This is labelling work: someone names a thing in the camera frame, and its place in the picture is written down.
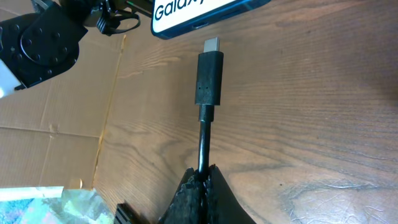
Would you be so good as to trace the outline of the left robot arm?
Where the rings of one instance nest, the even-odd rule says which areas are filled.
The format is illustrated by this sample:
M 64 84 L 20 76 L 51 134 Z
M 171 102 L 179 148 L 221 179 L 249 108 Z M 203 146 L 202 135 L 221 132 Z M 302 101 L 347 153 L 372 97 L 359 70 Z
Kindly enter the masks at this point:
M 150 0 L 33 0 L 34 12 L 1 22 L 1 97 L 71 69 L 88 28 L 123 34 L 121 22 L 152 16 Z

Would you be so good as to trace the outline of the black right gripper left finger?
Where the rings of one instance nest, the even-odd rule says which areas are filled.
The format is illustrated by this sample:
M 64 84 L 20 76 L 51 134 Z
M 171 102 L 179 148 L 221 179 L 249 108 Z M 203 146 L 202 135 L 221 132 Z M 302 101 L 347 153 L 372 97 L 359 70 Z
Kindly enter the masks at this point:
M 203 184 L 198 180 L 196 170 L 188 168 L 174 194 L 174 197 L 159 218 L 161 224 L 199 224 L 203 215 Z

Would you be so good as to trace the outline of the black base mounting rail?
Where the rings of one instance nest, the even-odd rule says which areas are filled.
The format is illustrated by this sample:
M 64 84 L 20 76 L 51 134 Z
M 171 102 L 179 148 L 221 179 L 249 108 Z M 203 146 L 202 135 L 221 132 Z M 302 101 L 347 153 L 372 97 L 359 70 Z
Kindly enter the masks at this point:
M 127 203 L 119 203 L 116 207 L 114 224 L 145 224 L 146 221 Z

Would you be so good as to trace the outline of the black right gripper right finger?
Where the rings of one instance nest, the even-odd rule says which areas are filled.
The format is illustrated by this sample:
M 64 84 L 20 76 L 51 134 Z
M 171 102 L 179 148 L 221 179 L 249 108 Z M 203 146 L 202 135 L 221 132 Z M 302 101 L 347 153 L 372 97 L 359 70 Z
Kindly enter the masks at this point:
M 205 189 L 206 223 L 256 224 L 239 204 L 220 169 L 215 164 L 209 167 Z

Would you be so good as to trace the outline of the brown cardboard sheet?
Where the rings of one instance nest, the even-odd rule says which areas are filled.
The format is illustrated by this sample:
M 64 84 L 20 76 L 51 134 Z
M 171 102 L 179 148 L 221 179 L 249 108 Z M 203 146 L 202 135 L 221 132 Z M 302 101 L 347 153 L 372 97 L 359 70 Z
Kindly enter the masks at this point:
M 71 70 L 1 100 L 1 187 L 92 188 L 123 40 L 90 28 Z

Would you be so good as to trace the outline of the blue Galaxy smartphone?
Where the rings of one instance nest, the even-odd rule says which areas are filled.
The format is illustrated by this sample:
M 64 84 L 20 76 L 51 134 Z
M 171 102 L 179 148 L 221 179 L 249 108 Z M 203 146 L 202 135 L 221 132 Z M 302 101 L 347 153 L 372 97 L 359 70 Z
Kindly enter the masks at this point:
M 172 39 L 193 30 L 237 16 L 271 0 L 155 0 L 151 32 Z

